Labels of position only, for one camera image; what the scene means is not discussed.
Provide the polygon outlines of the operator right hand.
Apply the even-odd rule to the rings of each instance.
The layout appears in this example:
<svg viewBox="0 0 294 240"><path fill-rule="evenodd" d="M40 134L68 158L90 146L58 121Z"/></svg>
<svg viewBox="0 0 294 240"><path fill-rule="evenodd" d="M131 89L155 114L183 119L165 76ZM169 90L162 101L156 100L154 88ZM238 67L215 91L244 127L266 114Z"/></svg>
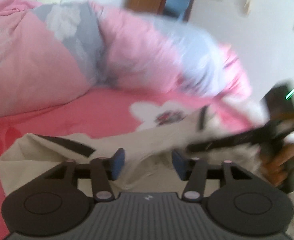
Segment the operator right hand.
<svg viewBox="0 0 294 240"><path fill-rule="evenodd" d="M268 157L263 151L260 152L259 157L262 162L261 174L272 185L280 186L288 176L285 163L294 159L294 144L285 144L275 157Z"/></svg>

